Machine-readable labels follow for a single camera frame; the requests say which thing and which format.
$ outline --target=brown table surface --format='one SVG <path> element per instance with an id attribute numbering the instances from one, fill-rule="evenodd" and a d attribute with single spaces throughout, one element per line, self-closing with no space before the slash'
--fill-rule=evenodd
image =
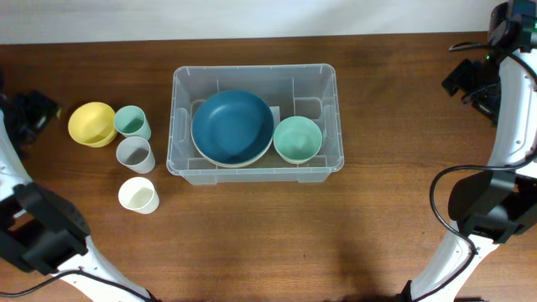
<path id="1" fill-rule="evenodd" d="M 35 181 L 84 214 L 100 251 L 163 301 L 323 301 L 396 294 L 429 262 L 446 231 L 428 202 L 432 178 L 454 164 L 485 164 L 496 129 L 450 98 L 441 82 L 461 59 L 447 48 L 477 34 L 159 41 L 0 46 L 6 92 L 38 89 L 63 109 L 24 164 Z M 193 186 L 165 167 L 172 75 L 182 65 L 326 62 L 336 68 L 345 166 L 318 185 Z M 100 101 L 143 108 L 160 208 L 124 210 L 121 183 L 136 174 L 105 148 L 72 141 L 73 109 Z M 437 190 L 446 199 L 455 181 Z M 533 301 L 537 232 L 512 238 L 470 277 L 460 296 Z M 45 277 L 0 261 L 0 290 Z M 20 301 L 88 301 L 57 282 Z"/>

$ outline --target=yellow bowl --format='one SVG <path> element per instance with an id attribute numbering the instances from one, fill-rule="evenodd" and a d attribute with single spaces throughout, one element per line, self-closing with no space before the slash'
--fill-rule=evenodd
<path id="1" fill-rule="evenodd" d="M 108 145 L 117 135 L 114 110 L 102 102 L 90 102 L 70 116 L 69 135 L 75 142 L 99 148 Z"/>

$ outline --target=gray plastic bin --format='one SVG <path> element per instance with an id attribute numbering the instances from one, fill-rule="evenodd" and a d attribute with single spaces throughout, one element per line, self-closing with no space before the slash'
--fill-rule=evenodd
<path id="1" fill-rule="evenodd" d="M 281 120 L 308 117 L 323 133 L 321 151 L 305 164 L 289 164 L 270 150 L 241 169 L 217 167 L 205 160 L 192 142 L 190 127 L 197 108 L 220 91 L 242 89 L 279 107 Z M 193 185 L 221 182 L 322 182 L 343 167 L 341 121 L 336 72 L 328 64 L 267 66 L 183 66 L 174 73 L 166 166 Z"/>

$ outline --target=mint green bowl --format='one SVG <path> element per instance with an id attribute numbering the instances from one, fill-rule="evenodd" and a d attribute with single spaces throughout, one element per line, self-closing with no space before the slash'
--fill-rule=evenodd
<path id="1" fill-rule="evenodd" d="M 303 164 L 321 150 L 319 126 L 306 117 L 288 117 L 274 131 L 274 147 L 286 162 Z"/>

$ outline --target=blue bowl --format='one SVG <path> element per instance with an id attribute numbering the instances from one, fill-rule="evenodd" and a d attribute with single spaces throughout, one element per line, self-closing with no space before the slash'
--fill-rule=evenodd
<path id="1" fill-rule="evenodd" d="M 259 159 L 270 147 L 274 118 L 269 105 L 247 91 L 209 97 L 192 122 L 192 139 L 213 164 L 239 168 Z"/>

